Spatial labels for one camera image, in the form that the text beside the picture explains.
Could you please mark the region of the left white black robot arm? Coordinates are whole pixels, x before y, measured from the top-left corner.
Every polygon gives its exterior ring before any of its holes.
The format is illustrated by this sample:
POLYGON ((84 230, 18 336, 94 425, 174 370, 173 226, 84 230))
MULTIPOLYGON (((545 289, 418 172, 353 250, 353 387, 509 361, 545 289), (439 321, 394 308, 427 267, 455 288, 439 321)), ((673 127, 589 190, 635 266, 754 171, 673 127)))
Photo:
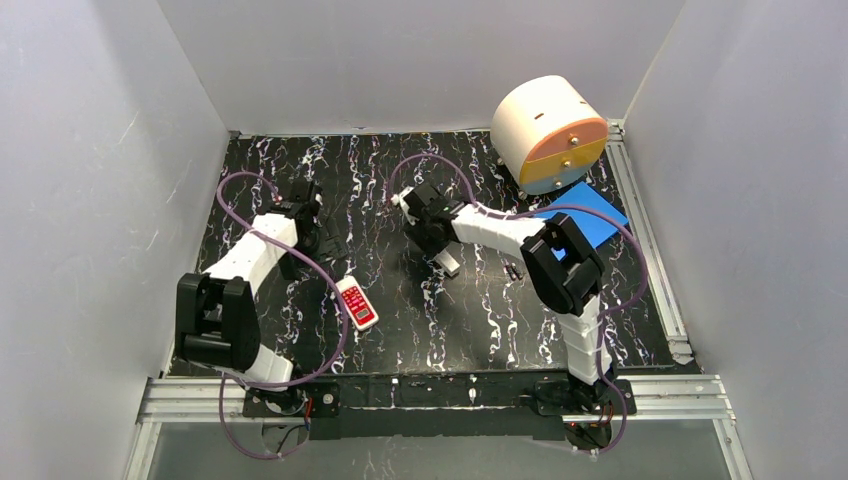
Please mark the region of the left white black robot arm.
POLYGON ((292 279, 299 265, 315 270, 333 299, 342 300, 336 281, 317 262, 322 189, 304 179, 273 188, 271 205, 247 222, 223 197, 233 178, 220 181, 215 197, 246 232, 215 264, 178 281, 174 353, 233 378, 281 415, 336 417, 340 387, 323 376, 332 363, 303 374, 293 361, 263 345, 255 304, 256 292, 274 269, 292 279))

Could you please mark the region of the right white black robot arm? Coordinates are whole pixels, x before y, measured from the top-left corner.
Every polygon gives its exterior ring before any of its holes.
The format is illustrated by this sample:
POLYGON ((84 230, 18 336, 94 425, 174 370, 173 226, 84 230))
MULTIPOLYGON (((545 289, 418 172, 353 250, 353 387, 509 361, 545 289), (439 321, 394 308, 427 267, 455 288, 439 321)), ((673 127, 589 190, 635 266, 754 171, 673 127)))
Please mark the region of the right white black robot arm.
POLYGON ((440 256, 451 243, 480 245, 524 262, 536 297, 555 313, 567 350, 567 374, 561 395, 565 407, 600 409, 597 428, 609 434, 603 443, 584 447, 588 455, 607 453, 622 440, 629 412, 604 329, 614 312, 638 302, 648 287, 645 256, 633 234, 615 218, 595 209, 548 205, 534 211, 507 213, 483 206, 474 198, 452 200, 435 187, 407 187, 391 196, 389 204, 406 220, 407 236, 449 272, 453 258, 440 256), (592 216, 616 229, 635 250, 641 279, 634 296, 602 309, 605 263, 574 220, 576 212, 592 216))

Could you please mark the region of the red white remote control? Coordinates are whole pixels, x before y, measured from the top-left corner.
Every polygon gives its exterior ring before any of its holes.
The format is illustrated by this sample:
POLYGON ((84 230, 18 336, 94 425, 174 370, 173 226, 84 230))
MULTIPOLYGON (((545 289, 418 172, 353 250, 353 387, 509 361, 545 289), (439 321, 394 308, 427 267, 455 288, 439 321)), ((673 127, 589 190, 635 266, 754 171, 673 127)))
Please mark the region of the red white remote control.
POLYGON ((366 295, 364 288, 351 275, 336 282, 345 309, 354 327, 363 332, 379 322, 379 315, 366 295))

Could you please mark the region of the white cylindrical drum box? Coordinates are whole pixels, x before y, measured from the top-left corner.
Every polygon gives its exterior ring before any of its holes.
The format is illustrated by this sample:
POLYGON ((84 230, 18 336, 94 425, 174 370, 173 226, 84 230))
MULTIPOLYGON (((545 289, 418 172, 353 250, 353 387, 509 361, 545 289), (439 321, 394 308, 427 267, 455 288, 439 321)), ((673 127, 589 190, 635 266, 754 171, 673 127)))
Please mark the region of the white cylindrical drum box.
POLYGON ((490 140, 519 189, 538 196, 585 175, 605 150, 606 121, 564 77, 547 75, 500 102, 490 140))

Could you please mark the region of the blue square plate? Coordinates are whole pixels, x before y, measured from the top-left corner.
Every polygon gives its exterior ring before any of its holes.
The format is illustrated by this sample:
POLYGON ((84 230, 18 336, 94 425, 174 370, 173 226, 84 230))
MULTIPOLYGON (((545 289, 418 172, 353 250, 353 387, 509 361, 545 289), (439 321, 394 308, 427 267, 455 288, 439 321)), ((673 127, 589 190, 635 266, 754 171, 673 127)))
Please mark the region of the blue square plate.
MULTIPOLYGON (((562 195, 551 202, 552 205, 577 205, 601 213, 616 223, 627 226, 628 218, 605 200, 594 188, 585 181, 578 182, 567 189, 562 195)), ((573 218, 583 235, 593 248, 598 249, 603 243, 616 236, 618 229, 594 215, 583 211, 557 210, 573 218)))

